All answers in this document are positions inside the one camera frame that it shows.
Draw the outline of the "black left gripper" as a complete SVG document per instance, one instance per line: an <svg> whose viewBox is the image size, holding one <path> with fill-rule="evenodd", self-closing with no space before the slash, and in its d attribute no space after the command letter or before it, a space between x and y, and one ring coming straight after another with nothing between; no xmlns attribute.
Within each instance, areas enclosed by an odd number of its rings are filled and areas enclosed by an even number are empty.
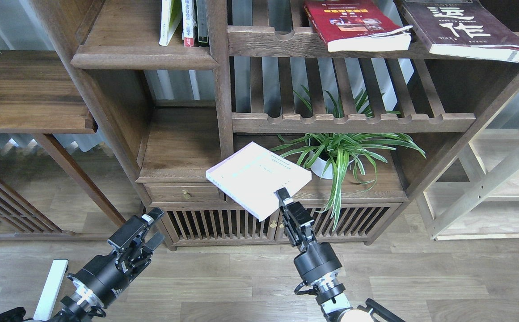
<svg viewBox="0 0 519 322"><path fill-rule="evenodd" d="M76 293L90 306L108 308L129 284L151 263L153 251L165 240L156 232L145 242L145 235L165 212L153 208L141 217L133 216L109 239L113 250L108 255L96 255L68 279L76 287Z"/></svg>

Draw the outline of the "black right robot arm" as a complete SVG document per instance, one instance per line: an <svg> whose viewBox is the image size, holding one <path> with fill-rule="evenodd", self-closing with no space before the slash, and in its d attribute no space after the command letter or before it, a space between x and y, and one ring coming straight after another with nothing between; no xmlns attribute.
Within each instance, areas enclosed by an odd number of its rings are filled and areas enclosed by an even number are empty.
<svg viewBox="0 0 519 322"><path fill-rule="evenodd" d="M302 281L294 293L314 295L328 322L376 322L377 317L386 322L401 322L402 318L371 298L366 300L366 306L351 306L344 293L345 286L337 280L342 264L328 242L316 240L310 213L290 197L286 188L280 188L275 195L290 244L300 251L294 265Z"/></svg>

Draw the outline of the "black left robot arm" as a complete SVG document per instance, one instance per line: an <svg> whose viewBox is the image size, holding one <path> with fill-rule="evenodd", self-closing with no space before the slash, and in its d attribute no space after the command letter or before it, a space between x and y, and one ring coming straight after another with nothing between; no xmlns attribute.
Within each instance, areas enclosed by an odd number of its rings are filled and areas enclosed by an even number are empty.
<svg viewBox="0 0 519 322"><path fill-rule="evenodd" d="M60 300L59 312L45 317L25 318L19 306L0 313L0 322L90 322L106 317L105 310L129 287L151 263L155 249L165 240L156 232L149 241L145 236L165 213L154 208L142 216L132 216L107 240L113 248L107 255L96 255L77 273L67 278L75 292Z"/></svg>

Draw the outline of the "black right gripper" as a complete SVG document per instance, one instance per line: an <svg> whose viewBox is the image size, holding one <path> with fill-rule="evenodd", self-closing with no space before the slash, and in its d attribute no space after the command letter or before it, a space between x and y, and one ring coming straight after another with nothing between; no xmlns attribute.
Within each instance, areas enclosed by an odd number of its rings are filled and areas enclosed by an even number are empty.
<svg viewBox="0 0 519 322"><path fill-rule="evenodd" d="M309 286L333 287L342 265L328 242L316 240L314 219L299 202L293 201L286 188L275 192L283 212L283 224L290 244L300 254L294 265L302 281Z"/></svg>

